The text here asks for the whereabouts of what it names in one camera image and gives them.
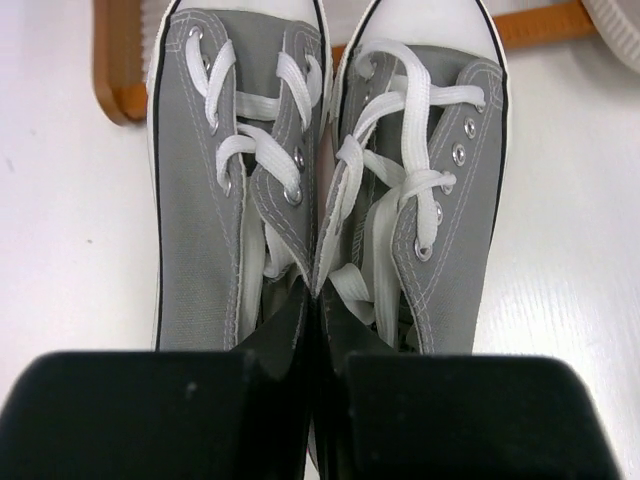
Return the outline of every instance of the shoe tongue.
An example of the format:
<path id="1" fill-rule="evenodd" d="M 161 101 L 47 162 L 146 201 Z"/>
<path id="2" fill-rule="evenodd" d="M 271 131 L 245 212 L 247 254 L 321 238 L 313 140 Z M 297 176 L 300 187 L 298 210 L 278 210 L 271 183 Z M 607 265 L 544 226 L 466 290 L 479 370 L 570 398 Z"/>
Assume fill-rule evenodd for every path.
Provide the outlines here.
<path id="1" fill-rule="evenodd" d="M 233 42 L 236 54 L 236 89 L 263 97 L 277 98 L 280 79 L 276 77 L 278 53 L 289 23 L 281 18 L 254 12 L 215 12 Z"/>
<path id="2" fill-rule="evenodd" d="M 476 57 L 467 53 L 441 47 L 409 46 L 422 61 L 431 75 L 431 83 L 438 87 L 454 86 L 458 75 Z M 400 75 L 405 75 L 404 66 L 399 64 Z M 429 124 L 427 126 L 427 139 L 431 139 L 444 109 L 431 107 L 429 109 Z M 400 154 L 400 138 L 402 136 L 402 119 L 404 112 L 387 115 L 378 121 L 378 127 L 374 133 L 375 152 L 379 155 L 402 161 Z"/>

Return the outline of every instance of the metal eyelet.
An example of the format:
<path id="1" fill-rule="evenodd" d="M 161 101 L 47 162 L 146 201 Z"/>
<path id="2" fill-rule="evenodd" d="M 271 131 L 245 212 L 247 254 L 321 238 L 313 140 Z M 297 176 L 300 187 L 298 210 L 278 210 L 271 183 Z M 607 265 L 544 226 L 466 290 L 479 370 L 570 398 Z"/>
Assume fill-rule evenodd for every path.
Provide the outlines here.
<path id="1" fill-rule="evenodd" d="M 436 201 L 436 216 L 438 218 L 438 225 L 442 224 L 442 220 L 444 219 L 444 211 L 442 210 L 442 205 L 440 202 Z"/>
<path id="2" fill-rule="evenodd" d="M 378 62 L 371 62 L 371 75 L 364 79 L 364 83 L 369 83 L 376 74 L 376 68 L 378 68 Z"/>
<path id="3" fill-rule="evenodd" d="M 420 260 L 423 263 L 429 260 L 431 258 L 431 255 L 433 255 L 433 248 L 431 248 L 431 246 L 426 248 L 420 248 L 420 242 L 418 242 L 418 237 L 416 237 L 415 242 L 413 242 L 413 250 L 416 252 L 416 257 L 418 257 L 418 260 Z"/>
<path id="4" fill-rule="evenodd" d="M 298 147 L 293 149 L 293 163 L 296 164 L 300 173 L 304 172 L 304 157 Z"/>
<path id="5" fill-rule="evenodd" d="M 213 114 L 213 123 L 209 125 L 209 133 L 213 137 L 218 131 L 218 127 L 220 126 L 220 121 L 218 120 L 218 112 Z"/>
<path id="6" fill-rule="evenodd" d="M 190 37 L 193 37 L 196 34 L 198 34 L 198 37 L 202 39 L 202 29 L 198 25 L 194 25 L 193 27 L 191 27 L 191 30 L 189 30 Z"/>
<path id="7" fill-rule="evenodd" d="M 464 119 L 464 133 L 466 133 L 469 138 L 476 136 L 476 122 L 473 121 L 473 118 L 467 117 Z"/>
<path id="8" fill-rule="evenodd" d="M 224 192 L 224 196 L 229 198 L 229 195 L 231 194 L 231 175 L 229 175 L 229 172 L 227 172 L 225 178 L 227 180 L 226 186 L 225 185 L 220 185 L 220 186 L 222 187 L 222 191 Z"/>
<path id="9" fill-rule="evenodd" d="M 451 155 L 453 156 L 453 163 L 459 167 L 464 165 L 464 162 L 467 160 L 467 152 L 464 149 L 464 145 L 461 143 L 453 144 Z"/>
<path id="10" fill-rule="evenodd" d="M 211 73 L 211 59 L 206 53 L 202 55 L 202 64 L 204 65 L 204 69 L 207 73 Z"/>
<path id="11" fill-rule="evenodd" d="M 363 106 L 363 107 L 366 107 L 366 106 L 367 106 L 367 103 L 369 103 L 369 99 L 371 98 L 371 91 L 372 91 L 372 90 L 373 90 L 373 89 L 371 89 L 371 88 L 370 88 L 370 89 L 367 91 L 367 94 L 364 96 L 364 99 L 362 100 L 362 106 Z"/>
<path id="12" fill-rule="evenodd" d="M 446 170 L 443 170 L 441 173 L 442 175 L 451 175 L 451 172 L 448 172 Z M 451 192 L 453 192 L 453 185 L 441 185 L 440 189 L 445 195 L 450 195 Z"/>
<path id="13" fill-rule="evenodd" d="M 302 190 L 300 190 L 300 187 L 298 187 L 295 192 L 289 193 L 285 188 L 284 198 L 287 200 L 289 205 L 293 205 L 294 207 L 297 207 L 298 205 L 300 205 L 300 203 L 302 203 Z"/>

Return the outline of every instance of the black trim stripe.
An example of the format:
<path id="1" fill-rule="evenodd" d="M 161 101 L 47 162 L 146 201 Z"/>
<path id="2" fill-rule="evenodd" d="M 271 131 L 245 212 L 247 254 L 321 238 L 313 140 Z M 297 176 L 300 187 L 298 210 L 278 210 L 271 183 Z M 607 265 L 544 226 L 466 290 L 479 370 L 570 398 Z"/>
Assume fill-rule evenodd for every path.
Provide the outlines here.
<path id="1" fill-rule="evenodd" d="M 493 40 L 493 45 L 496 48 L 496 52 L 498 54 L 498 62 L 500 63 L 500 67 L 502 67 L 502 94 L 504 96 L 503 100 L 503 108 L 502 108 L 502 159 L 500 161 L 500 176 L 498 177 L 498 193 L 496 198 L 496 209 L 493 212 L 493 225 L 491 226 L 491 240 L 493 240 L 493 232 L 496 229 L 496 219 L 498 217 L 498 207 L 500 206 L 500 195 L 502 193 L 502 181 L 504 179 L 504 167 L 507 162 L 507 129 L 508 126 L 508 115 L 509 115 L 509 91 L 507 89 L 507 80 L 508 73 L 506 67 L 506 60 L 502 55 L 502 49 L 500 48 L 500 39 L 497 38 L 496 32 L 491 25 L 491 18 L 489 17 L 489 12 L 484 8 L 484 4 L 482 0 L 476 0 L 476 4 L 478 8 L 482 12 L 482 16 L 484 17 L 485 22 L 487 22 L 487 26 L 489 27 L 489 31 L 491 32 L 491 38 Z"/>
<path id="2" fill-rule="evenodd" d="M 327 32 L 324 31 L 324 24 L 323 24 L 323 20 L 322 20 L 322 8 L 320 6 L 320 2 L 322 0 L 313 0 L 313 6 L 316 9 L 316 17 L 318 17 L 318 29 L 320 30 L 320 58 L 322 59 L 322 67 L 323 67 L 323 71 L 326 72 L 327 69 L 327 48 L 326 48 L 326 43 L 327 43 L 327 38 L 326 38 L 326 34 Z M 324 75 L 322 76 L 322 93 L 323 93 L 323 99 L 324 96 L 327 95 L 327 92 L 324 91 Z"/>
<path id="3" fill-rule="evenodd" d="M 178 8 L 178 5 L 180 4 L 180 0 L 176 1 L 172 8 L 171 11 L 169 12 L 169 14 L 166 17 L 166 22 L 164 25 L 164 31 L 161 34 L 160 37 L 160 42 L 159 42 L 159 47 L 160 47 L 160 52 L 158 55 L 158 64 L 156 67 L 156 78 L 155 78 L 155 85 L 154 85 L 154 90 L 153 90 L 153 162 L 155 165 L 155 171 L 156 171 L 156 201 L 157 201 L 157 205 L 156 205 L 156 209 L 158 212 L 158 254 L 159 254 L 159 264 L 158 264 L 158 270 L 160 272 L 159 274 L 159 286 L 158 288 L 160 289 L 159 293 L 158 293 L 158 323 L 156 325 L 156 345 L 155 348 L 156 350 L 160 349 L 160 335 L 162 333 L 162 298 L 163 298 L 163 289 L 164 289 L 164 282 L 163 282 L 163 261 L 162 261 L 162 214 L 160 212 L 160 162 L 158 160 L 158 104 L 159 104 L 159 100 L 160 100 L 160 84 L 162 83 L 162 69 L 164 68 L 164 46 L 165 46 L 165 40 L 167 38 L 167 33 L 169 32 L 169 27 L 171 25 L 171 15 L 173 15 L 173 13 L 176 11 L 176 9 Z"/>

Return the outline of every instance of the white rubber sole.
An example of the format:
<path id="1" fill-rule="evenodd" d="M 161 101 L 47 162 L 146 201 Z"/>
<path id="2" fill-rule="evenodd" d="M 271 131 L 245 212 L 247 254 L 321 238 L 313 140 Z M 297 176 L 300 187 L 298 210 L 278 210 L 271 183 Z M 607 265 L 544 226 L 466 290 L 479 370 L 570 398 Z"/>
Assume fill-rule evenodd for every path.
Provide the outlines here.
<path id="1" fill-rule="evenodd" d="M 156 210 L 158 208 L 158 198 L 156 196 L 156 165 L 155 165 L 155 142 L 154 142 L 154 124 L 155 124 L 155 92 L 157 88 L 157 74 L 160 63 L 160 54 L 162 52 L 162 41 L 167 31 L 167 23 L 169 17 L 176 10 L 177 3 L 182 0 L 172 0 L 162 16 L 160 21 L 160 28 L 156 35 L 156 39 L 153 47 L 153 54 L 151 55 L 151 63 L 149 65 L 149 73 L 147 75 L 147 149 L 149 151 L 149 169 L 151 172 L 151 179 L 153 182 L 153 200 L 156 204 Z M 320 18 L 318 18 L 318 24 L 322 27 L 322 34 L 324 35 L 325 44 L 325 78 L 324 78 L 324 98 L 322 103 L 322 123 L 320 124 L 320 131 L 323 132 L 326 127 L 327 117 L 331 106 L 331 92 L 332 92 L 332 80 L 333 80 L 333 57 L 331 50 L 331 41 L 329 39 L 329 25 L 327 23 L 327 14 L 324 9 L 322 0 L 305 0 L 309 3 L 313 2 L 318 6 Z M 158 335 L 158 321 L 160 318 L 160 266 L 158 266 L 157 275 L 157 288 L 156 288 L 156 310 L 155 318 L 153 322 L 153 332 L 151 340 L 151 348 L 157 348 L 157 335 Z"/>
<path id="2" fill-rule="evenodd" d="M 594 25 L 613 53 L 640 73 L 640 2 L 638 0 L 582 0 Z"/>
<path id="3" fill-rule="evenodd" d="M 482 0 L 476 0 L 478 6 L 483 10 L 485 18 L 489 22 L 491 26 L 493 38 L 495 43 L 498 45 L 498 50 L 500 52 L 500 64 L 502 69 L 504 70 L 505 75 L 507 76 L 506 81 L 506 96 L 507 96 L 507 141 L 504 146 L 504 165 L 502 167 L 502 183 L 504 183 L 504 177 L 507 173 L 507 168 L 509 166 L 509 156 L 511 153 L 511 139 L 513 138 L 513 108 L 511 108 L 511 102 L 513 101 L 513 97 L 511 96 L 511 75 L 509 74 L 509 66 L 507 65 L 507 55 L 504 53 L 504 45 L 502 44 L 502 40 L 500 39 L 500 33 L 498 32 L 498 28 L 496 27 L 495 22 L 493 21 L 493 17 L 489 13 L 487 6 L 484 4 Z"/>

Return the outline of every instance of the stitching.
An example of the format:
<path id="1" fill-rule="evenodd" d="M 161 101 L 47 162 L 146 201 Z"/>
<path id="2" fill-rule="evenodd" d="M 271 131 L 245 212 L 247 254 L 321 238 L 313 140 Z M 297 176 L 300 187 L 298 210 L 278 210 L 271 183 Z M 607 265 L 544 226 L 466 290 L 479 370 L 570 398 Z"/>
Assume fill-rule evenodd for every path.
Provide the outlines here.
<path id="1" fill-rule="evenodd" d="M 431 297 L 433 295 L 433 292 L 435 291 L 435 287 L 436 287 L 436 285 L 438 283 L 439 276 L 440 276 L 440 274 L 441 274 L 441 272 L 443 270 L 443 265 L 446 262 L 446 258 L 448 257 L 449 251 L 450 251 L 451 246 L 453 244 L 453 238 L 455 237 L 455 234 L 457 232 L 457 228 L 458 228 L 458 226 L 460 224 L 460 219 L 462 217 L 462 212 L 464 211 L 464 207 L 466 206 L 466 202 L 468 200 L 469 193 L 471 192 L 471 189 L 472 189 L 473 180 L 475 178 L 475 174 L 477 172 L 478 165 L 480 163 L 479 162 L 479 157 L 481 156 L 481 153 L 482 153 L 483 148 L 484 148 L 484 141 L 487 138 L 487 132 L 488 132 L 489 125 L 491 123 L 491 119 L 493 117 L 494 111 L 495 110 L 501 110 L 501 108 L 498 105 L 496 105 L 496 103 L 493 101 L 494 98 L 497 96 L 496 95 L 496 90 L 491 88 L 493 86 L 493 83 L 492 83 L 492 81 L 494 80 L 493 77 L 495 77 L 495 75 L 497 73 L 496 70 L 497 69 L 495 69 L 495 68 L 492 68 L 492 69 L 479 68 L 479 69 L 476 69 L 476 70 L 474 70 L 472 72 L 468 72 L 468 75 L 465 75 L 465 77 L 470 77 L 468 80 L 465 77 L 461 78 L 461 80 L 464 80 L 466 82 L 470 82 L 471 80 L 473 80 L 473 78 L 475 78 L 475 76 L 477 74 L 479 74 L 481 72 L 487 73 L 488 74 L 487 76 L 488 76 L 488 79 L 489 79 L 489 85 L 490 85 L 490 104 L 493 105 L 495 107 L 495 109 L 492 108 L 490 112 L 487 112 L 488 113 L 487 119 L 485 120 L 485 122 L 483 124 L 483 132 L 480 135 L 480 137 L 481 137 L 480 144 L 478 146 L 477 153 L 474 152 L 475 153 L 474 157 L 475 157 L 475 159 L 478 159 L 478 160 L 474 163 L 474 168 L 473 168 L 473 172 L 472 172 L 471 176 L 467 175 L 467 179 L 465 180 L 465 185 L 464 185 L 463 188 L 466 188 L 466 190 L 465 190 L 466 193 L 464 195 L 463 200 L 459 201 L 458 205 L 456 206 L 456 210 L 455 210 L 455 213 L 454 213 L 454 216 L 456 218 L 456 225 L 454 227 L 454 230 L 450 231 L 449 234 L 447 235 L 447 238 L 445 239 L 445 244 L 448 244 L 448 247 L 447 247 L 447 249 L 445 251 L 445 254 L 443 256 L 441 256 L 440 260 L 438 261 L 438 264 L 436 266 L 437 274 L 435 275 L 435 278 L 432 277 L 432 279 L 429 282 L 429 284 L 428 284 L 427 288 L 425 289 L 425 291 L 418 297 L 415 297 L 415 295 L 414 295 L 415 287 L 412 287 L 410 282 L 407 282 L 407 285 L 408 285 L 408 288 L 407 288 L 408 292 L 407 293 L 410 296 L 414 297 L 414 302 L 410 302 L 411 310 L 414 312 L 414 322 L 417 321 L 418 318 L 420 316 L 422 316 L 423 314 L 426 316 L 426 324 L 428 326 L 429 332 L 427 332 L 426 329 L 424 328 L 424 326 L 422 325 L 425 322 L 420 322 L 419 323 L 419 327 L 420 327 L 419 330 L 423 333 L 423 335 L 428 337 L 429 343 L 431 344 L 431 349 L 432 349 L 431 351 L 435 351 L 435 346 L 434 346 L 433 332 L 432 332 L 432 329 L 431 329 L 430 316 L 429 316 L 429 313 L 427 311 L 427 305 L 428 305 L 429 300 L 431 299 Z M 437 163 L 437 161 L 439 159 L 439 154 L 441 153 L 442 148 L 444 146 L 444 142 L 445 142 L 446 138 L 448 138 L 452 127 L 455 125 L 455 123 L 456 123 L 455 121 L 459 117 L 461 110 L 462 110 L 462 108 L 460 106 L 456 107 L 456 113 L 453 116 L 453 120 L 451 120 L 451 124 L 450 124 L 449 129 L 446 130 L 446 132 L 447 132 L 446 135 L 444 133 L 445 132 L 444 130 L 440 130 L 438 132 L 438 137 L 436 139 L 434 139 L 435 140 L 434 143 L 436 145 L 438 143 L 440 144 L 440 146 L 439 146 L 439 148 L 437 150 L 437 153 L 435 154 L 436 155 L 436 158 L 435 158 L 436 163 Z M 411 228 L 411 226 L 413 224 L 413 222 L 410 219 L 411 219 L 411 216 L 407 216 L 406 217 L 406 221 L 403 222 L 404 224 L 400 226 L 401 227 L 401 234 L 403 236 L 405 236 L 407 233 L 410 233 L 409 230 L 410 230 L 410 228 Z M 414 266 L 413 262 L 411 261 L 411 258 L 410 258 L 410 255 L 409 255 L 409 249 L 405 248 L 405 249 L 403 249 L 403 251 L 404 251 L 404 253 L 402 255 L 405 257 L 405 263 L 404 263 L 405 267 L 402 268 L 402 270 L 404 270 L 405 275 L 403 275 L 403 276 L 406 277 L 407 273 L 411 273 L 411 276 L 413 277 L 414 282 L 416 284 L 418 284 L 419 282 L 418 282 L 418 279 L 417 279 L 417 276 L 416 276 L 415 266 Z M 427 293 L 429 293 L 429 296 L 428 296 L 428 298 L 426 300 L 424 300 L 424 297 L 425 297 L 425 295 Z"/>
<path id="2" fill-rule="evenodd" d="M 311 54 L 315 57 L 317 55 L 316 49 L 314 48 L 314 45 L 312 44 L 310 38 L 307 36 L 306 37 L 306 43 L 307 43 L 307 47 L 309 48 L 309 51 L 311 52 Z M 319 100 L 319 103 L 323 102 L 323 98 L 321 97 Z M 313 109 L 311 111 L 311 122 L 313 123 L 315 120 L 315 115 L 313 114 Z M 311 231 L 310 231 L 310 235 L 309 235 L 309 239 L 310 242 L 309 244 L 311 245 L 310 248 L 307 249 L 307 264 L 309 266 L 309 272 L 308 275 L 309 277 L 311 277 L 311 269 L 312 269 L 312 265 L 313 265 L 313 258 L 312 256 L 314 255 L 314 250 L 313 250 L 313 246 L 315 246 L 315 215 L 314 215 L 314 208 L 313 208 L 313 202 L 316 200 L 316 189 L 315 189 L 315 175 L 312 174 L 312 172 L 316 171 L 316 152 L 315 152 L 315 145 L 316 142 L 320 142 L 320 138 L 318 138 L 318 136 L 316 135 L 316 129 L 312 129 L 311 132 L 309 132 L 309 145 L 308 145 L 308 152 L 309 153 L 309 168 L 307 169 L 306 176 L 307 176 L 307 188 L 308 188 L 308 192 L 307 195 L 309 197 L 309 202 L 307 205 L 307 215 L 308 218 L 311 219 Z"/>
<path id="3" fill-rule="evenodd" d="M 181 39 L 183 38 L 183 34 L 184 34 L 184 28 L 185 25 L 187 24 L 187 21 L 189 20 L 188 16 L 182 15 L 184 18 L 180 18 L 180 19 L 176 19 L 176 20 L 171 20 L 171 26 L 169 29 L 169 32 L 171 33 L 173 31 L 173 28 L 176 27 L 176 30 L 174 33 L 172 33 L 172 38 L 174 39 L 172 42 L 166 42 L 165 43 L 165 50 L 167 51 L 175 51 L 175 52 L 179 52 L 182 50 L 182 44 L 181 44 Z"/>
<path id="4" fill-rule="evenodd" d="M 193 10 L 183 10 L 181 12 L 174 13 L 173 15 L 171 15 L 171 22 L 174 22 L 174 21 L 180 22 L 180 21 L 188 20 L 189 17 L 191 16 L 191 12 L 193 12 Z"/>
<path id="5" fill-rule="evenodd" d="M 327 250 L 327 238 L 330 238 L 330 235 L 333 236 L 333 232 L 335 231 L 335 224 L 332 223 L 332 219 L 334 218 L 334 213 L 336 208 L 338 207 L 338 194 L 340 191 L 340 184 L 343 181 L 344 173 L 346 167 L 341 165 L 342 161 L 336 165 L 336 170 L 334 172 L 335 182 L 332 181 L 331 189 L 329 190 L 329 195 L 327 197 L 327 209 L 322 219 L 322 224 L 320 227 L 320 234 L 318 238 L 318 244 L 316 245 L 316 258 L 313 267 L 313 291 L 315 292 L 318 287 L 318 276 L 320 275 L 320 264 L 323 259 L 330 253 Z"/>
<path id="6" fill-rule="evenodd" d="M 221 27 L 217 24 L 217 22 L 213 21 L 213 19 L 205 16 L 205 15 L 200 15 L 199 12 L 189 12 L 189 14 L 187 15 L 187 20 L 190 20 L 192 18 L 191 13 L 193 13 L 193 18 L 200 20 L 201 22 L 203 22 L 205 24 L 205 26 L 209 29 L 209 32 L 211 34 L 211 37 L 213 39 L 214 45 L 216 47 L 217 50 L 220 50 L 221 48 L 221 43 L 223 43 L 224 39 L 226 38 L 226 34 L 224 33 L 224 31 L 221 29 Z M 184 58 L 180 58 L 179 57 L 179 62 L 181 63 L 181 66 L 186 66 L 186 60 Z M 183 75 L 183 71 L 182 68 L 179 69 L 179 73 L 180 73 L 180 77 L 181 77 L 181 81 L 183 83 L 183 87 L 186 89 L 188 93 L 188 100 L 189 100 L 189 107 L 190 110 L 192 108 L 197 108 L 197 106 L 195 105 L 195 98 L 194 94 L 193 94 L 193 89 L 188 89 L 185 85 L 184 82 L 184 75 Z M 239 262 L 235 262 L 235 259 L 233 257 L 232 254 L 232 249 L 231 249 L 231 242 L 229 240 L 229 236 L 227 233 L 227 229 L 225 226 L 225 222 L 224 222 L 224 218 L 222 216 L 222 213 L 220 211 L 220 207 L 218 205 L 218 201 L 217 201 L 217 196 L 215 194 L 215 190 L 213 187 L 213 179 L 212 179 L 212 172 L 211 172 L 211 165 L 210 165 L 210 155 L 209 155 L 209 149 L 208 146 L 206 145 L 206 142 L 204 142 L 204 144 L 202 143 L 202 131 L 201 131 L 201 125 L 199 122 L 196 121 L 195 116 L 193 114 L 193 110 L 192 110 L 192 117 L 194 118 L 194 123 L 196 126 L 196 133 L 198 136 L 198 142 L 200 143 L 201 146 L 201 151 L 203 154 L 203 160 L 205 162 L 205 167 L 207 169 L 207 176 L 208 176 L 208 180 L 209 180 L 209 186 L 211 189 L 211 194 L 214 200 L 214 205 L 216 208 L 216 213 L 218 215 L 218 218 L 220 219 L 220 223 L 221 223 L 221 227 L 222 227 L 222 233 L 223 236 L 225 238 L 225 242 L 227 244 L 227 252 L 229 254 L 229 260 L 232 264 L 238 264 L 238 268 L 239 268 Z M 240 202 L 234 202 L 234 205 L 232 206 L 232 213 L 231 213 L 231 218 L 235 219 L 238 217 L 238 210 L 240 208 Z M 237 290 L 237 281 L 235 282 L 236 287 L 234 287 L 234 290 Z M 233 346 L 233 333 L 234 333 L 234 319 L 236 317 L 236 308 L 235 308 L 235 303 L 233 300 L 234 298 L 237 300 L 238 294 L 236 295 L 229 295 L 229 299 L 227 300 L 227 308 L 226 308 L 226 318 L 225 318 L 225 323 L 224 323 L 224 333 L 223 333 L 223 338 L 222 338 L 222 342 L 223 342 L 223 348 L 225 350 L 230 349 Z"/>
<path id="7" fill-rule="evenodd" d="M 453 245 L 453 240 L 455 238 L 455 234 L 458 230 L 458 227 L 460 225 L 460 219 L 462 218 L 462 212 L 464 211 L 464 208 L 466 206 L 468 197 L 469 197 L 469 193 L 471 192 L 472 186 L 473 186 L 473 180 L 475 179 L 475 175 L 478 171 L 478 165 L 480 164 L 480 157 L 482 155 L 482 151 L 484 149 L 484 143 L 485 140 L 487 138 L 487 132 L 489 131 L 489 125 L 491 123 L 491 119 L 493 117 L 494 112 L 496 111 L 496 109 L 491 108 L 489 112 L 487 112 L 487 119 L 485 120 L 485 122 L 483 123 L 483 128 L 482 128 L 482 133 L 480 135 L 480 141 L 479 141 L 479 145 L 478 145 L 478 149 L 477 152 L 474 152 L 474 164 L 473 164 L 473 171 L 471 173 L 471 176 L 467 176 L 467 179 L 465 181 L 465 185 L 463 188 L 465 188 L 465 194 L 464 197 L 460 199 L 460 201 L 458 202 L 458 206 L 456 207 L 456 213 L 455 213 L 455 227 L 453 229 L 453 231 L 449 231 L 449 233 L 447 234 L 447 238 L 445 239 L 445 245 L 447 245 L 444 254 L 440 256 L 440 259 L 438 260 L 438 263 L 436 265 L 435 268 L 435 275 L 432 277 L 432 279 L 429 281 L 429 284 L 427 285 L 427 288 L 425 289 L 425 291 L 420 295 L 419 299 L 420 301 L 422 301 L 422 299 L 425 297 L 425 295 L 427 295 L 427 293 L 429 294 L 427 299 L 424 301 L 424 305 L 421 307 L 422 308 L 426 308 L 426 304 L 429 303 L 429 300 L 431 299 L 433 292 L 435 290 L 435 287 L 438 284 L 438 280 L 440 279 L 440 275 L 442 273 L 442 270 L 444 269 L 444 264 L 446 263 L 447 257 L 449 255 L 449 252 L 451 251 L 451 246 Z"/>
<path id="8" fill-rule="evenodd" d="M 317 56 L 317 51 L 318 51 L 318 47 L 319 47 L 319 34 L 316 34 L 316 32 L 314 32 L 311 27 L 307 27 L 304 24 L 297 24 L 298 27 L 300 27 L 300 30 L 296 31 L 293 37 L 293 54 L 295 55 L 296 52 L 298 52 L 300 50 L 300 36 L 302 35 L 302 41 L 304 42 L 303 44 L 303 49 L 304 49 L 304 45 L 313 45 L 310 47 L 311 52 Z M 286 45 L 287 45 L 287 35 L 288 32 L 285 31 L 284 33 L 284 45 L 285 45 L 285 49 L 286 49 Z M 281 98 L 283 98 L 283 111 L 281 114 L 279 114 L 279 118 L 286 118 L 286 127 L 285 127 L 285 122 L 281 122 L 278 124 L 278 128 L 275 132 L 272 133 L 273 137 L 276 138 L 278 140 L 278 143 L 280 143 L 281 145 L 284 145 L 288 142 L 289 140 L 289 135 L 292 132 L 292 128 L 291 125 L 294 122 L 294 102 L 292 101 L 287 101 L 287 96 L 290 95 L 286 88 L 285 88 L 285 84 L 284 82 L 281 82 L 281 87 L 280 87 L 280 95 Z M 281 138 L 281 134 L 283 132 L 283 130 L 285 131 L 285 135 L 284 138 Z M 313 147 L 313 142 L 316 140 L 315 139 L 315 132 L 313 132 L 314 135 L 311 136 L 311 147 L 310 147 L 310 157 L 312 159 L 315 160 L 315 150 Z M 310 169 L 309 171 L 311 172 L 313 169 L 313 166 L 315 165 L 315 163 L 312 161 L 310 164 Z M 271 187 L 270 187 L 270 181 L 271 181 L 271 176 L 269 175 L 269 173 L 267 171 L 265 171 L 264 169 L 260 169 L 257 172 L 256 175 L 256 191 L 258 193 L 258 195 L 260 196 L 261 200 L 264 203 L 269 203 L 275 210 L 276 213 L 280 212 L 280 209 L 278 208 L 278 205 L 276 204 L 272 192 L 271 192 Z M 267 186 L 267 193 L 268 196 L 265 197 L 264 196 L 264 191 L 261 188 L 261 183 L 264 182 L 266 183 Z M 307 204 L 307 212 L 308 218 L 311 218 L 312 216 L 312 212 L 313 212 L 313 205 L 311 204 L 311 202 L 313 201 L 313 199 L 310 199 L 309 196 L 311 195 L 311 193 L 313 192 L 313 180 L 311 179 L 311 175 L 307 176 L 307 188 L 308 191 L 306 192 L 305 197 L 306 201 L 308 202 Z M 271 209 L 266 209 L 265 212 L 265 216 L 267 218 L 269 218 L 270 220 L 272 220 L 273 223 L 275 223 L 276 226 L 278 226 L 280 228 L 280 234 L 283 235 L 286 239 L 290 240 L 291 248 L 292 250 L 294 250 L 292 253 L 294 254 L 294 256 L 298 259 L 299 263 L 305 265 L 304 268 L 304 273 L 306 274 L 306 280 L 308 280 L 309 276 L 310 276 L 310 268 L 309 268 L 309 264 L 310 264 L 310 255 L 311 255 L 311 249 L 309 248 L 308 245 L 305 244 L 305 242 L 300 238 L 298 231 L 296 229 L 294 229 L 290 222 L 288 221 L 288 219 L 285 217 L 285 215 L 279 214 L 278 217 L 276 217 L 273 213 L 271 213 L 270 211 Z M 284 222 L 286 225 L 289 226 L 289 228 L 287 229 L 281 222 Z"/>
<path id="9" fill-rule="evenodd" d="M 356 83 L 357 81 L 357 74 L 356 74 L 356 67 L 354 64 L 351 65 L 351 78 L 348 79 L 348 84 L 351 85 L 351 98 L 349 99 L 349 116 L 348 116 L 348 121 L 345 125 L 345 130 L 347 132 L 353 130 L 355 128 L 355 115 L 356 115 L 356 90 L 355 87 L 352 85 L 354 83 Z"/>
<path id="10" fill-rule="evenodd" d="M 491 103 L 495 105 L 496 108 L 502 110 L 504 106 L 504 100 L 501 98 L 500 91 L 502 89 L 502 82 L 494 75 L 489 75 L 489 81 L 493 82 L 493 87 L 491 89 Z"/>
<path id="11" fill-rule="evenodd" d="M 183 16 L 185 18 L 182 20 L 179 37 L 176 39 L 179 44 L 184 43 L 185 31 L 187 30 L 187 24 L 189 23 L 189 20 L 191 20 L 191 13 L 187 12 L 186 15 L 183 14 Z"/>
<path id="12" fill-rule="evenodd" d="M 407 214 L 406 215 L 406 220 L 403 222 L 402 225 L 400 225 L 400 234 L 401 234 L 401 236 L 403 238 L 406 238 L 408 236 L 408 234 L 411 233 L 410 231 L 411 231 L 411 228 L 413 226 L 413 222 L 411 221 L 411 218 L 413 218 L 413 215 L 408 215 Z M 417 277 L 416 272 L 415 272 L 415 267 L 414 267 L 411 255 L 409 254 L 409 248 L 402 249 L 401 255 L 403 255 L 404 258 L 405 258 L 405 261 L 402 263 L 402 265 L 408 265 L 408 267 L 409 267 L 408 268 L 408 273 L 411 273 L 411 276 L 413 277 L 414 284 L 419 284 L 420 282 L 418 281 L 418 277 Z M 406 275 L 407 274 L 407 268 L 403 268 L 403 270 L 404 270 L 404 275 L 403 276 L 406 277 L 407 276 Z M 407 288 L 407 290 L 408 290 L 407 294 L 410 297 L 414 297 L 415 298 L 415 295 L 413 293 L 415 288 L 409 287 L 409 288 Z M 431 329 L 431 318 L 429 316 L 429 312 L 426 312 L 426 319 L 425 319 L 424 322 L 418 322 L 419 317 L 422 314 L 422 309 L 416 310 L 416 308 L 414 308 L 414 303 L 417 304 L 417 303 L 419 303 L 419 301 L 420 301 L 419 299 L 416 299 L 414 302 L 411 302 L 411 301 L 408 302 L 409 303 L 409 308 L 411 309 L 411 313 L 413 315 L 413 319 L 414 319 L 413 322 L 414 322 L 414 324 L 418 323 L 419 330 L 417 329 L 417 331 L 419 331 L 422 334 L 422 336 L 425 337 L 425 340 L 429 341 L 429 344 L 420 342 L 421 344 L 423 344 L 423 347 L 426 349 L 427 353 L 435 352 L 435 342 L 434 342 L 433 331 Z M 429 328 L 428 332 L 426 331 L 424 326 L 421 325 L 421 323 L 426 323 L 427 324 L 427 326 Z"/>

